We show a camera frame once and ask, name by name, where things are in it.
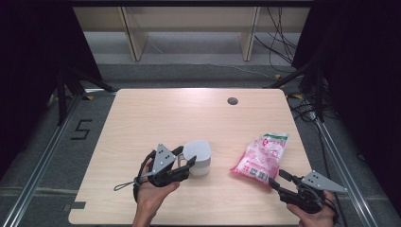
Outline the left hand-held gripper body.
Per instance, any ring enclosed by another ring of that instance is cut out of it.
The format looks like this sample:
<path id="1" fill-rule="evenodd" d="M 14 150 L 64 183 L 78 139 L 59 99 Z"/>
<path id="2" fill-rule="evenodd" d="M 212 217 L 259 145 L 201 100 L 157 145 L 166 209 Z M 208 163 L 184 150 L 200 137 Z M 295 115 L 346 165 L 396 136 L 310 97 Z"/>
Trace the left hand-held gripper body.
<path id="1" fill-rule="evenodd" d="M 186 180 L 189 177 L 189 170 L 186 170 L 184 166 L 178 166 L 176 169 L 173 169 L 178 156 L 175 156 L 172 150 L 169 150 L 165 145 L 159 144 L 157 149 L 153 150 L 144 161 L 146 163 L 151 158 L 148 172 L 141 172 L 139 179 L 145 178 L 157 187 Z"/>

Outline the white lidded plastic pitcher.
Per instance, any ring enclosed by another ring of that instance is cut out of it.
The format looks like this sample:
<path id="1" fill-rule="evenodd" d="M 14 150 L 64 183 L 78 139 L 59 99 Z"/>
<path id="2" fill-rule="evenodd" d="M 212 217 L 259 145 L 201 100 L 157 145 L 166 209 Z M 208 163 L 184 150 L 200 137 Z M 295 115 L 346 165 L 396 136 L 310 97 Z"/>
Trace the white lidded plastic pitcher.
<path id="1" fill-rule="evenodd" d="M 183 166 L 182 161 L 189 163 L 195 157 L 195 164 L 189 169 L 191 175 L 200 177 L 207 175 L 211 169 L 212 150 L 206 140 L 197 140 L 186 143 L 183 152 L 178 156 L 178 166 Z"/>

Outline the beige wooden shelf unit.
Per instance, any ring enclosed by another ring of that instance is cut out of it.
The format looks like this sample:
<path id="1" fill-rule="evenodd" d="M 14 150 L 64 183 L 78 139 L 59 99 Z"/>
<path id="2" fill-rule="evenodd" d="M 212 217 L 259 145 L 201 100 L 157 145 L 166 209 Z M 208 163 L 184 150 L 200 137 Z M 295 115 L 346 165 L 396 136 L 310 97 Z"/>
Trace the beige wooden shelf unit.
<path id="1" fill-rule="evenodd" d="M 285 7 L 75 7 L 84 31 L 123 32 L 131 58 L 140 61 L 150 32 L 235 32 L 244 61 L 251 59 L 254 35 L 280 26 L 303 31 L 308 8 Z"/>

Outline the dark curtain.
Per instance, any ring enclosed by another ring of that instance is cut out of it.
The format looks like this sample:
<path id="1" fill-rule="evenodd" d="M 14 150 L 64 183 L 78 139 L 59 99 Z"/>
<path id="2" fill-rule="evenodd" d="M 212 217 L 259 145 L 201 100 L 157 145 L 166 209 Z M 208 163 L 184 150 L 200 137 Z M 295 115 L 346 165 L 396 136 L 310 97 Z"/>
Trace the dark curtain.
<path id="1" fill-rule="evenodd" d="M 44 112 L 58 74 L 101 81 L 73 8 L 44 0 L 0 0 L 0 179 Z"/>
<path id="2" fill-rule="evenodd" d="M 401 217 L 401 0 L 313 0 L 293 66 L 313 59 Z"/>

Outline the black table edge bracket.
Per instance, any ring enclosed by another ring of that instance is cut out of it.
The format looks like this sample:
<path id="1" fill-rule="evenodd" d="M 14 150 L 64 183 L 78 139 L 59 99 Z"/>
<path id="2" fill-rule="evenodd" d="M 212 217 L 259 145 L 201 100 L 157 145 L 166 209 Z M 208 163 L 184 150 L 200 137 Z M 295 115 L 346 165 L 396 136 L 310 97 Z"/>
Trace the black table edge bracket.
<path id="1" fill-rule="evenodd" d="M 86 201 L 74 201 L 69 204 L 65 204 L 62 208 L 64 212 L 70 212 L 72 209 L 84 209 L 86 205 Z"/>

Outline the person's left hand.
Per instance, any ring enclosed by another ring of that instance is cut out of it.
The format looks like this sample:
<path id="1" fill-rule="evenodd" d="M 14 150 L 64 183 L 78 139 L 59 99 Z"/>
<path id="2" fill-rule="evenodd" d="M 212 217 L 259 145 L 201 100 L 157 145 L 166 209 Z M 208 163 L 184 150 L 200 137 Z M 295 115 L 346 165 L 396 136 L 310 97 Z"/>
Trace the person's left hand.
<path id="1" fill-rule="evenodd" d="M 145 178 L 140 180 L 137 195 L 136 216 L 139 218 L 154 218 L 165 198 L 179 188 L 178 182 L 163 187 L 154 186 Z"/>

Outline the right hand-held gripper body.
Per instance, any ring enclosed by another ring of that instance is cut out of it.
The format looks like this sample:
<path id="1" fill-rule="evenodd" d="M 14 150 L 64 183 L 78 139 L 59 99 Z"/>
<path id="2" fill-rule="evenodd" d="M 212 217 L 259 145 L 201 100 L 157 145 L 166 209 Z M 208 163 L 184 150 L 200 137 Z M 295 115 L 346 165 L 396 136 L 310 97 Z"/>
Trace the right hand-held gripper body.
<path id="1" fill-rule="evenodd" d="M 325 206 L 325 191 L 346 193 L 346 188 L 312 170 L 306 176 L 299 177 L 301 182 L 296 185 L 297 192 L 289 191 L 281 186 L 278 193 L 280 201 L 298 206 L 308 214 L 319 213 Z"/>

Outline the metal floor rail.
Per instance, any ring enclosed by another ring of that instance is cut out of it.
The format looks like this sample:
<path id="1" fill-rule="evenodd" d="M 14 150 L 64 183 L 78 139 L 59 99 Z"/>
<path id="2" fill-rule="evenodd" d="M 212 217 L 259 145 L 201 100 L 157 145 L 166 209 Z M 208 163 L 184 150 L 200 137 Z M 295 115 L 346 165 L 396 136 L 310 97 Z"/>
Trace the metal floor rail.
<path id="1" fill-rule="evenodd" d="M 341 157 L 340 151 L 327 127 L 320 120 L 316 121 L 316 126 L 323 140 L 324 151 L 330 158 L 341 182 L 345 186 L 347 196 L 354 205 L 362 225 L 364 227 L 378 227 L 378 222 L 374 217 L 372 209 L 364 199 L 361 190 L 358 188 L 356 181 L 351 175 L 351 171 L 347 167 L 344 159 Z"/>
<path id="2" fill-rule="evenodd" d="M 73 113 L 81 101 L 80 96 L 73 96 L 70 104 L 67 108 L 66 117 L 57 126 L 53 133 L 50 142 L 47 144 L 40 160 L 33 169 L 29 179 L 23 189 L 20 191 L 17 200 L 11 206 L 5 220 L 0 227 L 18 227 L 22 217 L 24 216 L 26 209 L 28 208 L 35 191 L 42 180 L 44 173 L 46 172 L 54 154 L 56 153 L 61 139 L 65 134 L 66 128 L 69 126 L 70 120 Z"/>

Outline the person's right hand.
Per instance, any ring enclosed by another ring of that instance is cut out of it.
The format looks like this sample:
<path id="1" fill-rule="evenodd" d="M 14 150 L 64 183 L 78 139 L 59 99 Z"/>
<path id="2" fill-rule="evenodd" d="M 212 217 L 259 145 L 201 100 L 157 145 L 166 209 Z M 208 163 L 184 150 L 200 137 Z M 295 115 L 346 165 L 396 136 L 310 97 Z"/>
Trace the person's right hand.
<path id="1" fill-rule="evenodd" d="M 327 206 L 316 214 L 308 214 L 290 203 L 287 204 L 287 209 L 300 219 L 298 227 L 334 227 L 335 212 Z"/>

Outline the pink and white snack bag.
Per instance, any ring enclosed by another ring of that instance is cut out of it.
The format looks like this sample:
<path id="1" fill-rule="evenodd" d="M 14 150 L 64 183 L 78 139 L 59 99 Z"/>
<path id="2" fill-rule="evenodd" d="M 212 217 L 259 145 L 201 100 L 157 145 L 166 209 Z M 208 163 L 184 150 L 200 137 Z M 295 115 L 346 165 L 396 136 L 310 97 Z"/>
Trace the pink and white snack bag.
<path id="1" fill-rule="evenodd" d="M 238 174 L 263 184 L 275 178 L 284 155 L 289 135 L 287 133 L 265 133 L 251 142 L 238 163 L 230 169 Z"/>

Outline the black metal stand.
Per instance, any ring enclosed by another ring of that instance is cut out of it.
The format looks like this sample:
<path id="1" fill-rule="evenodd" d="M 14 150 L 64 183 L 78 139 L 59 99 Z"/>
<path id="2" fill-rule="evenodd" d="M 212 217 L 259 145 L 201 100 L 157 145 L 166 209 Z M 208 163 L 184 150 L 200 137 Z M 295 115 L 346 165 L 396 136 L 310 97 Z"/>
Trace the black metal stand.
<path id="1" fill-rule="evenodd" d="M 267 89 L 280 88 L 299 76 L 304 76 L 302 82 L 300 83 L 300 89 L 303 92 L 309 93 L 312 90 L 315 91 L 315 114 L 317 115 L 318 119 L 323 122 L 323 71 L 316 61 L 309 61 L 307 64 L 299 69 L 296 69 L 283 79 L 279 79 L 272 85 L 267 86 Z"/>
<path id="2" fill-rule="evenodd" d="M 107 92 L 117 92 L 117 89 L 106 84 L 102 79 L 96 79 L 77 67 L 63 66 L 56 76 L 57 94 L 59 103 L 59 125 L 67 117 L 67 104 L 65 89 L 68 89 L 72 96 L 84 96 L 86 94 L 81 81 L 86 80 Z"/>

